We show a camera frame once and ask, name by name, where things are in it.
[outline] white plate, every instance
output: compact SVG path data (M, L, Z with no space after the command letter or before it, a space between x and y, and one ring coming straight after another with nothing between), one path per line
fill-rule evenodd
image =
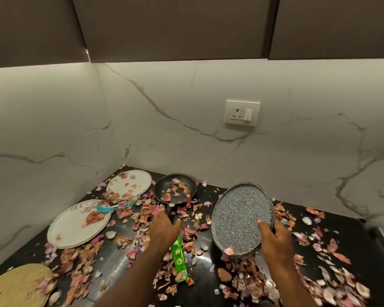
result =
M119 197L117 199L128 199L133 196L138 196L145 193L152 184L151 175L143 170L130 170L126 171L128 176L125 179L122 179L119 175L115 176L107 185L107 192L113 191L118 193ZM129 191L132 190L130 197L123 196L125 193L129 194Z
M110 221L111 212L106 213L105 217L99 222L84 228L82 228L82 225L86 223L87 215L97 210L97 206L92 207L91 205L94 206L99 202L100 200L97 199L82 201L62 212L48 229L48 242L59 249L68 249L78 247L97 236ZM91 207L91 211L82 213L81 210L86 207ZM61 235L60 240L56 239L58 235Z

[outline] person's left hand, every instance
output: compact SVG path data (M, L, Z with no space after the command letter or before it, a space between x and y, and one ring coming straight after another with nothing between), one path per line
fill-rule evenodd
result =
M149 226L151 243L161 245L164 251L167 252L169 247L172 246L178 238L181 228L182 225L179 219L172 225L165 212L161 211L153 217L151 225Z

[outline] hand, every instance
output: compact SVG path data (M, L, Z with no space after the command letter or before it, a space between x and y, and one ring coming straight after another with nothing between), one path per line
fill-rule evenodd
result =
M159 212L154 216L151 225L149 226L151 243L163 248L163 252L166 253L169 247L172 246L178 238L181 227L182 225L179 219L172 225L165 212Z
M294 249L291 233L277 219L274 222L275 235L267 223L259 220L257 226L262 232L262 250L270 274L292 270Z

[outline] green wrapper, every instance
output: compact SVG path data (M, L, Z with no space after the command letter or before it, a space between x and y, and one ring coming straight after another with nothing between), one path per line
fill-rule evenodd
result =
M186 271L185 257L182 251L182 240L180 237L172 245L172 256L174 258L176 268L176 282L182 282L189 278L188 272Z

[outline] black frying pan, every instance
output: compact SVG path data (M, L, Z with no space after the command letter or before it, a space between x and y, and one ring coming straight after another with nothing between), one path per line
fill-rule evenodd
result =
M182 190L178 190L178 193L180 194L178 197L172 196L172 193L171 193L171 201L162 201L161 200L161 197L163 197L165 195L167 189L168 188L171 189L172 187L174 187L172 184L172 179L175 179L175 178L180 180L183 184L185 184L186 186L189 187L190 198L192 198L195 195L197 187L198 187L196 185L196 181L192 177L190 177L189 175L186 175L186 174L169 174L169 175L164 176L158 182L155 183L155 186L154 186L155 198L158 201L167 205L165 208L165 213L167 214L167 216L169 217L170 220L173 219L171 217L171 212L172 212L173 207L170 207L169 204L172 203L174 205L178 205L180 203L185 202L185 200L187 198L186 194Z

